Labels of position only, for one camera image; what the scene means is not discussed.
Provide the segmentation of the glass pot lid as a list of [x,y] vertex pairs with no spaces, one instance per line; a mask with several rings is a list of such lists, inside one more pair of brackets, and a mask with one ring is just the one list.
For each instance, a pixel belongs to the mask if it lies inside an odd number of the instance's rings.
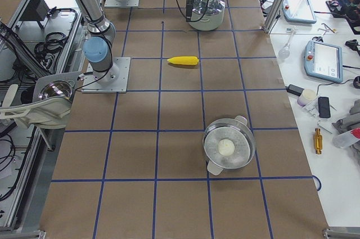
[[224,0],[194,0],[193,13],[207,16],[217,15],[225,9],[226,3]]

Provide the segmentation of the yellow corn cob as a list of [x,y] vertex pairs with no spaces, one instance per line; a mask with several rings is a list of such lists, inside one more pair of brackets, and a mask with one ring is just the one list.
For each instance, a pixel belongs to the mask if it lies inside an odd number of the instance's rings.
[[193,67],[198,65],[199,59],[197,56],[176,56],[168,58],[167,62],[173,66]]

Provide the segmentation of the pale green electric pot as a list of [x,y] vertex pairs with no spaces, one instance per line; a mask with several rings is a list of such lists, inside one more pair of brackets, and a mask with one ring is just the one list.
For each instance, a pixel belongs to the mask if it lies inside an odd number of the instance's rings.
[[204,12],[203,15],[198,15],[196,13],[192,13],[191,22],[188,22],[190,26],[200,31],[211,31],[218,28],[222,22],[224,17],[224,11],[217,14],[207,16]]

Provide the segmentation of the steel steamer pot with lid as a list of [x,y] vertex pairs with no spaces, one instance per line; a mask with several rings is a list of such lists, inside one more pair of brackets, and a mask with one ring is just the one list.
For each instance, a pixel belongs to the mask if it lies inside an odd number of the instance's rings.
[[224,170],[236,170],[251,162],[256,141],[248,127],[247,118],[221,118],[209,124],[202,145],[208,160],[207,170],[220,175]]

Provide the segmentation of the far teach pendant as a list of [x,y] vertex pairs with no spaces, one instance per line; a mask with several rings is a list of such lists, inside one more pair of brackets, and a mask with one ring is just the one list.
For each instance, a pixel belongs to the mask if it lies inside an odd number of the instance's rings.
[[282,11],[288,22],[302,24],[317,22],[310,0],[283,0]]

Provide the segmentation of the teach pendant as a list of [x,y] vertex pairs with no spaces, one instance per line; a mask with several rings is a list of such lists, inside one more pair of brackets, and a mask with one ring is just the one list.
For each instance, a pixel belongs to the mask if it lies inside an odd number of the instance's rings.
[[303,57],[305,73],[334,83],[343,82],[343,51],[336,45],[310,40]]
[[302,24],[317,22],[310,0],[283,0],[282,11],[288,22]]

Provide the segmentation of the near teach pendant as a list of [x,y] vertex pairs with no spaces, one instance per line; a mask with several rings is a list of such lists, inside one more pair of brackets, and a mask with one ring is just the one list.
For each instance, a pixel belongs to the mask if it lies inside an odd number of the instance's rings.
[[334,83],[343,82],[343,51],[336,45],[310,40],[303,57],[305,73]]

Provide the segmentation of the black power adapter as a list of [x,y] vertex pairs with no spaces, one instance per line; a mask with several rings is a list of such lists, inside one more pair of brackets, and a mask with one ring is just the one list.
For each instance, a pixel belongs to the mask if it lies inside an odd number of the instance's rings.
[[295,96],[300,96],[303,93],[304,88],[298,87],[293,84],[289,84],[288,86],[286,86],[286,91]]

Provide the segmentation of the white paper cup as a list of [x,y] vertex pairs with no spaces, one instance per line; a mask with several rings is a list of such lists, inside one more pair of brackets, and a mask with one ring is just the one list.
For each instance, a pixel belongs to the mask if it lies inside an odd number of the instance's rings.
[[311,90],[311,89],[304,89],[302,91],[302,93],[300,94],[297,103],[300,106],[305,106],[309,103],[311,103],[312,101],[314,101],[317,97],[317,94],[315,91]]

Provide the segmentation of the black phone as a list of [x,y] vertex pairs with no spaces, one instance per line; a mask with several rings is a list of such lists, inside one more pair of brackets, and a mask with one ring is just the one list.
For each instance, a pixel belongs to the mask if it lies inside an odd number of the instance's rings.
[[330,102],[328,97],[318,97],[319,117],[328,119],[331,117]]

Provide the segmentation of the glass lid on tray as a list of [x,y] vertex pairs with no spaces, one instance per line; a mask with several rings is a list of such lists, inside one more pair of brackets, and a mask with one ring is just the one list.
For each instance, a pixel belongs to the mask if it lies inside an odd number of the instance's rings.
[[72,86],[63,80],[56,80],[45,85],[38,95],[39,100],[45,100],[51,97],[65,97],[66,99],[70,99],[73,95]]

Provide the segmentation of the brass fitting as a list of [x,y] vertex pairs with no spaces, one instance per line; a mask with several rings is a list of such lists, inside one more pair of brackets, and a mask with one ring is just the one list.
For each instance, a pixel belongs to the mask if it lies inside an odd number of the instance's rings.
[[314,144],[315,153],[317,155],[320,155],[323,149],[323,140],[322,140],[322,134],[320,128],[316,128],[314,130],[313,144]]

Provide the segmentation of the grey cloth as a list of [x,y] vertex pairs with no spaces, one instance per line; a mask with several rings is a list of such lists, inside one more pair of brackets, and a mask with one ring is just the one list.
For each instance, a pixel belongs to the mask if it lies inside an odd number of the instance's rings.
[[339,132],[345,133],[349,130],[359,128],[359,100],[349,110],[349,115],[332,123],[332,126]]

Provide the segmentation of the clear bottle red cap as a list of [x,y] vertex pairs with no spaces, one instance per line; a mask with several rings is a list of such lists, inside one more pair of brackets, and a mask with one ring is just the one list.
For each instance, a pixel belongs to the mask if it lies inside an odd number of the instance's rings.
[[332,142],[337,148],[346,148],[359,142],[359,128],[355,128],[337,135],[332,139]]

